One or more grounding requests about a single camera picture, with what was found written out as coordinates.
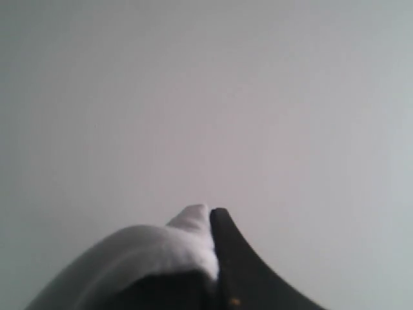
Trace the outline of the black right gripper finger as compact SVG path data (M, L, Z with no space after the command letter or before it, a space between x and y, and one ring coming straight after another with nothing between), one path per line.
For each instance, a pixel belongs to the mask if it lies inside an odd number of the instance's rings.
M261 259L226 209L213 209L210 225L219 262L218 309L322 309Z

